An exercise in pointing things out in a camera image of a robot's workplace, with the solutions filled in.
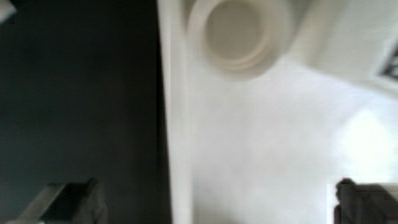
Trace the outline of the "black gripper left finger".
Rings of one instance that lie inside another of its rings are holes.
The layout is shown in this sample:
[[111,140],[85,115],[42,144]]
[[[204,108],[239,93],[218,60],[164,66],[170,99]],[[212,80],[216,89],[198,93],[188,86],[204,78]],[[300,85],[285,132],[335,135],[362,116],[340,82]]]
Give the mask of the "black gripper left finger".
[[21,212],[33,224],[108,224],[102,186],[85,182],[49,183]]

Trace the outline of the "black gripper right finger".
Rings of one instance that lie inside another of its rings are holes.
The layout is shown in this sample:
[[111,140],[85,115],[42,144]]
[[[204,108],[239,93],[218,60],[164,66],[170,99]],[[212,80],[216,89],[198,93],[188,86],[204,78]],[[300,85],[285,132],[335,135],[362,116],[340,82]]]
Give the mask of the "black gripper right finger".
[[335,184],[333,224],[398,224],[398,183]]

